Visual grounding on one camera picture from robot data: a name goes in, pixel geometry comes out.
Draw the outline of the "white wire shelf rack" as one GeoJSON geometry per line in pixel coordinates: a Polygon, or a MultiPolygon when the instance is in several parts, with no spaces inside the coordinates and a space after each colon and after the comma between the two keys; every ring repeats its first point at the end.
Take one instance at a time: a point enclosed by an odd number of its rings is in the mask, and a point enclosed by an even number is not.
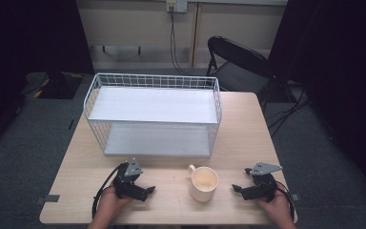
{"type": "Polygon", "coordinates": [[[210,76],[98,73],[84,115],[107,156],[209,157],[222,119],[210,76]]]}

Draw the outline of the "dark curtain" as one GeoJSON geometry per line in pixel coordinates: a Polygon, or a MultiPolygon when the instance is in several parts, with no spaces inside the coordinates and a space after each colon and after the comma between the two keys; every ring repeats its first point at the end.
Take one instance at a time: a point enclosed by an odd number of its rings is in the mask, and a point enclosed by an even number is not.
{"type": "Polygon", "coordinates": [[[287,0],[269,62],[280,83],[306,84],[366,178],[366,0],[287,0]]]}

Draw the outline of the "white wall outlet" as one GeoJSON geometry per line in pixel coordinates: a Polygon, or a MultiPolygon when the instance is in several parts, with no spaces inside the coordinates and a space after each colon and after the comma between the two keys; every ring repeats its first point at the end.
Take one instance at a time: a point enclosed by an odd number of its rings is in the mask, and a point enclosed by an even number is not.
{"type": "Polygon", "coordinates": [[[188,11],[188,2],[184,0],[167,0],[166,11],[186,13],[188,11]]]}

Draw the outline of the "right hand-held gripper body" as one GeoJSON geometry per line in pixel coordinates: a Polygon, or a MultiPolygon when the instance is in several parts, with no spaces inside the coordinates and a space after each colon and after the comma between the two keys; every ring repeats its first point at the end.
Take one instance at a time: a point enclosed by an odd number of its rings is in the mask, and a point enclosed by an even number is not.
{"type": "Polygon", "coordinates": [[[264,162],[258,162],[253,168],[246,168],[247,175],[252,177],[255,187],[262,194],[262,198],[271,201],[275,196],[277,184],[273,172],[281,171],[282,167],[264,162]]]}

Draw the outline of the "person's left hand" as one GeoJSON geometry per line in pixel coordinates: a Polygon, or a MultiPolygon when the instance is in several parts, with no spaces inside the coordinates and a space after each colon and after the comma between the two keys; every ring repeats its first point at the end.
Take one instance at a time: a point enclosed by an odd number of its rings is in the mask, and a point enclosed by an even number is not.
{"type": "Polygon", "coordinates": [[[132,202],[132,198],[119,198],[113,186],[104,189],[96,209],[95,219],[113,222],[123,208],[132,202]]]}

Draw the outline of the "black stand base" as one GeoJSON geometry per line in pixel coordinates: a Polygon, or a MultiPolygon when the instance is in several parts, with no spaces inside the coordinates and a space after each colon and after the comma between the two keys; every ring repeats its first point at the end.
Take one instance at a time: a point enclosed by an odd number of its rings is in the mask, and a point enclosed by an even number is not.
{"type": "Polygon", "coordinates": [[[73,99],[84,76],[78,73],[30,73],[21,95],[40,99],[73,99]]]}

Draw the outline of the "black folding chair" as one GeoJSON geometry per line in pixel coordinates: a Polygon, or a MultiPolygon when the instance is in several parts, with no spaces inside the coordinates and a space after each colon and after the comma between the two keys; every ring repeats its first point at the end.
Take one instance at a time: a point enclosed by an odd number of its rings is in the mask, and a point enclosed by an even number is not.
{"type": "Polygon", "coordinates": [[[221,90],[267,96],[275,77],[262,54],[223,36],[212,36],[208,49],[207,76],[216,77],[221,90]]]}

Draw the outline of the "cream ceramic cup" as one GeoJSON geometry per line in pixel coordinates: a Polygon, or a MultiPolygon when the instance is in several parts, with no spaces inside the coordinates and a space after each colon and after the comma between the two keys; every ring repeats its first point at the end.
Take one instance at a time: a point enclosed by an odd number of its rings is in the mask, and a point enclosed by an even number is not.
{"type": "Polygon", "coordinates": [[[199,202],[210,201],[218,185],[216,171],[210,167],[189,165],[188,172],[191,177],[189,192],[192,198],[199,202]]]}

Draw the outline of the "person's right hand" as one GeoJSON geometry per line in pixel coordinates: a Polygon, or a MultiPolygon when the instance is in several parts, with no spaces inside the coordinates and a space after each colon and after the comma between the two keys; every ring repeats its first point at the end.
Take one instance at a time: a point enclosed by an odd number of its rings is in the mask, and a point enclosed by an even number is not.
{"type": "Polygon", "coordinates": [[[259,198],[254,202],[261,207],[267,216],[275,223],[293,221],[289,202],[286,196],[278,190],[275,191],[274,198],[271,201],[259,198]]]}

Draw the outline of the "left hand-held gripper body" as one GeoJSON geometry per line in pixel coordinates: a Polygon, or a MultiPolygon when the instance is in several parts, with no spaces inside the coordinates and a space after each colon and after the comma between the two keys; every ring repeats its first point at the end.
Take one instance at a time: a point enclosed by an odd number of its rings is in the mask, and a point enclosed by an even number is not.
{"type": "Polygon", "coordinates": [[[115,192],[119,198],[129,197],[130,193],[137,191],[134,182],[143,173],[139,163],[133,158],[131,161],[126,161],[117,166],[117,174],[112,181],[115,187],[115,192]]]}

